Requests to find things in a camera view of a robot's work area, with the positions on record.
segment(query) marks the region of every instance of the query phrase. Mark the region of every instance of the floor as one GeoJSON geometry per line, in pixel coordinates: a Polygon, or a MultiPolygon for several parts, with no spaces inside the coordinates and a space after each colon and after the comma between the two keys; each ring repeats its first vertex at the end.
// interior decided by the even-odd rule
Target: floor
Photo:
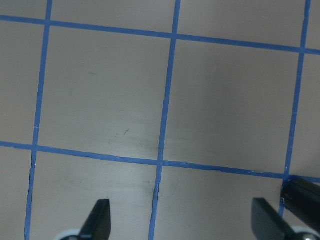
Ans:
{"type": "Polygon", "coordinates": [[[320,183],[319,0],[0,2],[0,239],[110,199],[111,240],[254,240],[320,183]]]}

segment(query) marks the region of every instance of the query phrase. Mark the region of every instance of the blue tape line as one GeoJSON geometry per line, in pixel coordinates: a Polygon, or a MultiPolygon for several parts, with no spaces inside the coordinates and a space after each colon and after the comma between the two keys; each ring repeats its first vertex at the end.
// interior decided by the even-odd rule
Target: blue tape line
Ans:
{"type": "Polygon", "coordinates": [[[72,29],[91,30],[91,31],[100,31],[100,32],[108,32],[108,33],[138,35],[138,36],[155,37],[155,38],[166,38],[166,39],[169,39],[171,37],[171,33],[166,33],[166,32],[146,31],[146,30],[138,30],[138,29],[111,27],[111,26],[99,26],[99,25],[90,25],[90,24],[63,22],[63,21],[51,21],[50,24],[51,26],[61,27],[61,28],[72,28],[72,29]]]}
{"type": "MultiPolygon", "coordinates": [[[[299,53],[298,67],[297,67],[297,72],[296,72],[292,115],[291,115],[289,139],[288,139],[285,164],[284,164],[284,171],[283,171],[282,187],[284,187],[286,185],[286,183],[288,182],[288,180],[290,178],[289,174],[290,174],[292,153],[293,153],[293,149],[294,149],[295,132],[296,132],[299,99],[300,99],[300,91],[301,91],[301,82],[302,82],[304,60],[305,60],[305,50],[306,50],[307,35],[308,35],[310,9],[311,9],[311,0],[306,0],[305,7],[304,7],[304,20],[303,20],[302,31],[301,31],[301,41],[300,41],[301,53],[299,53]]],[[[283,216],[283,214],[284,214],[284,205],[281,200],[280,200],[278,213],[281,216],[283,216]]]]}
{"type": "Polygon", "coordinates": [[[159,137],[159,146],[158,146],[158,165],[156,168],[155,186],[154,186],[154,193],[153,193],[153,200],[152,200],[152,213],[151,213],[151,219],[150,219],[148,240],[153,240],[155,238],[158,196],[159,196],[160,183],[162,178],[162,165],[164,161],[167,119],[168,119],[168,111],[169,111],[171,82],[172,82],[172,75],[173,75],[174,61],[175,61],[180,6],[181,6],[181,0],[176,0],[174,5],[171,42],[170,42],[167,75],[166,75],[165,89],[164,89],[164,100],[163,100],[163,106],[162,106],[160,137],[159,137]]]}
{"type": "Polygon", "coordinates": [[[42,50],[41,50],[39,84],[38,84],[38,93],[36,98],[36,108],[35,108],[35,118],[34,118],[29,188],[28,188],[28,195],[27,195],[27,202],[26,202],[26,215],[25,215],[25,225],[24,225],[25,240],[29,240],[30,230],[31,230],[32,194],[34,190],[35,170],[36,170],[36,162],[37,162],[37,147],[38,147],[38,140],[39,140],[41,108],[42,108],[44,83],[45,83],[51,11],[52,11],[52,0],[47,0],[46,12],[45,12],[45,24],[44,24],[43,40],[42,40],[42,50]]]}
{"type": "Polygon", "coordinates": [[[153,165],[153,166],[157,165],[156,160],[140,159],[140,158],[132,158],[132,157],[120,157],[120,156],[113,156],[113,155],[106,155],[106,154],[97,154],[97,153],[92,153],[92,152],[59,149],[59,148],[54,148],[54,147],[49,147],[49,146],[38,146],[37,151],[43,152],[43,153],[75,156],[75,157],[81,157],[81,158],[91,158],[91,159],[104,160],[104,161],[110,161],[110,162],[129,163],[129,164],[144,164],[144,165],[153,165]]]}
{"type": "Polygon", "coordinates": [[[45,20],[42,20],[42,19],[19,17],[19,16],[7,16],[7,15],[0,15],[0,21],[23,23],[23,24],[38,24],[38,25],[45,24],[45,20]]]}
{"type": "Polygon", "coordinates": [[[202,165],[202,164],[187,163],[187,162],[180,162],[180,161],[167,161],[167,160],[165,160],[165,161],[163,161],[163,166],[184,168],[184,169],[205,170],[205,171],[219,171],[219,172],[226,173],[226,174],[239,174],[239,175],[263,177],[263,178],[272,178],[272,179],[283,179],[283,174],[281,174],[281,173],[256,172],[256,171],[240,169],[240,168],[202,165]]]}
{"type": "MultiPolygon", "coordinates": [[[[43,19],[16,17],[16,16],[8,16],[8,15],[0,15],[0,21],[18,22],[18,23],[26,23],[26,24],[38,24],[38,25],[44,25],[46,23],[46,20],[43,20],[43,19]]],[[[166,39],[172,38],[172,34],[167,32],[147,31],[147,30],[129,29],[129,28],[120,28],[120,27],[111,27],[111,26],[99,26],[99,25],[52,21],[52,20],[49,21],[49,24],[51,26],[61,27],[61,28],[82,29],[82,30],[90,30],[90,31],[100,31],[100,32],[138,35],[138,36],[155,37],[155,38],[166,38],[166,39]]],[[[185,35],[185,34],[177,34],[175,38],[177,40],[185,40],[185,41],[192,41],[192,42],[240,46],[240,47],[248,47],[248,48],[292,52],[292,53],[304,52],[305,54],[320,55],[319,49],[303,50],[299,47],[293,47],[293,46],[222,39],[222,38],[205,37],[205,36],[193,36],[193,35],[185,35]]]]}
{"type": "Polygon", "coordinates": [[[320,55],[320,50],[307,48],[304,53],[310,55],[320,55]]]}
{"type": "Polygon", "coordinates": [[[193,42],[201,42],[201,43],[222,44],[222,45],[257,48],[257,49],[277,50],[277,51],[292,52],[292,53],[300,53],[301,52],[301,49],[299,47],[282,46],[282,45],[258,43],[258,42],[250,42],[250,41],[221,39],[221,38],[205,37],[205,36],[192,36],[192,35],[178,34],[177,39],[178,40],[193,41],[193,42]]]}
{"type": "Polygon", "coordinates": [[[7,142],[7,141],[0,141],[0,147],[24,149],[24,150],[31,150],[32,149],[32,145],[29,145],[29,144],[7,142]]]}

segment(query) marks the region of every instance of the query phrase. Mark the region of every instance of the black plastic part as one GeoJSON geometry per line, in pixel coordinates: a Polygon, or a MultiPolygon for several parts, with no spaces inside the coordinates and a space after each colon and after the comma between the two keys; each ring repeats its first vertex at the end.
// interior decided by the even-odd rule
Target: black plastic part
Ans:
{"type": "Polygon", "coordinates": [[[264,198],[254,198],[251,228],[257,240],[288,240],[295,236],[292,228],[264,198]]]}
{"type": "Polygon", "coordinates": [[[295,179],[284,186],[281,199],[286,209],[320,233],[320,186],[295,179]]]}
{"type": "Polygon", "coordinates": [[[111,232],[111,213],[109,199],[96,202],[89,217],[85,221],[79,240],[108,240],[111,232]]]}

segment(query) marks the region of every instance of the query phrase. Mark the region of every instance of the scuff mark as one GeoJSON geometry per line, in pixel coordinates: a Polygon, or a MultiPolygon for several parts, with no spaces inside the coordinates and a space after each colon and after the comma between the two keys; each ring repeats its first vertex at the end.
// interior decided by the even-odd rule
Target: scuff mark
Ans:
{"type": "Polygon", "coordinates": [[[129,132],[130,128],[128,128],[127,130],[125,130],[123,136],[125,136],[127,134],[127,132],[129,132]]]}

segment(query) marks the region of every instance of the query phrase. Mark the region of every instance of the grid square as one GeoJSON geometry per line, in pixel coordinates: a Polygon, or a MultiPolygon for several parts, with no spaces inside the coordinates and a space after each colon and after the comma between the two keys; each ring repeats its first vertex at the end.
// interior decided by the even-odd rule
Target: grid square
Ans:
{"type": "Polygon", "coordinates": [[[183,0],[180,34],[299,46],[305,1],[183,0]]]}
{"type": "Polygon", "coordinates": [[[320,56],[305,55],[291,174],[320,177],[320,56]]]}
{"type": "Polygon", "coordinates": [[[320,1],[311,1],[311,10],[308,25],[306,46],[311,49],[320,49],[320,1]]]}
{"type": "Polygon", "coordinates": [[[43,26],[0,24],[0,141],[32,144],[43,26]]]}
{"type": "Polygon", "coordinates": [[[53,27],[39,144],[157,159],[170,40],[53,27]]]}
{"type": "Polygon", "coordinates": [[[110,199],[110,239],[147,239],[156,167],[38,153],[32,240],[80,229],[98,199],[110,199]]]}
{"type": "Polygon", "coordinates": [[[46,6],[44,0],[1,0],[0,15],[44,19],[46,6]]]}
{"type": "Polygon", "coordinates": [[[164,167],[155,240],[255,239],[252,198],[279,207],[280,179],[164,167]]]}
{"type": "Polygon", "coordinates": [[[22,240],[31,152],[0,147],[0,239],[22,240]]]}
{"type": "Polygon", "coordinates": [[[164,158],[284,170],[298,55],[178,41],[164,158]]]}
{"type": "Polygon", "coordinates": [[[52,19],[171,33],[175,0],[55,0],[52,19]]]}

